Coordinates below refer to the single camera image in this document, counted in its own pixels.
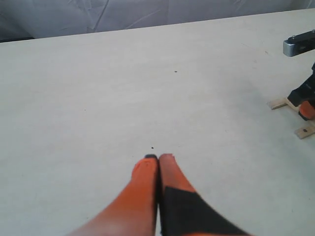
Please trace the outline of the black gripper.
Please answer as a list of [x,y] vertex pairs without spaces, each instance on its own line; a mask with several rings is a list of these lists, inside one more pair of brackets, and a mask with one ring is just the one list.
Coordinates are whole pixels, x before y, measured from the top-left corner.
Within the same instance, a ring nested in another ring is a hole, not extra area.
[[294,105],[300,106],[299,115],[304,120],[315,118],[315,65],[312,66],[312,75],[298,88],[291,91],[287,99]]

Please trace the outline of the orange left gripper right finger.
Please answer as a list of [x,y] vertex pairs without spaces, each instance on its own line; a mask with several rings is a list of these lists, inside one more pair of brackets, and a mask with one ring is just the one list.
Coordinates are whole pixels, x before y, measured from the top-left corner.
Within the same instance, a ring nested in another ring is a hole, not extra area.
[[163,236],[248,236],[197,193],[178,166],[174,155],[159,157]]

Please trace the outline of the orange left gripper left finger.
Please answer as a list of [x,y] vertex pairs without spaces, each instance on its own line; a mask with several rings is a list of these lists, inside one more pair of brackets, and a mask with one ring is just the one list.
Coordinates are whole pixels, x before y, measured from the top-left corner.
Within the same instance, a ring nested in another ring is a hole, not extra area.
[[130,182],[96,217],[72,236],[153,236],[157,218],[158,158],[148,154],[136,163]]

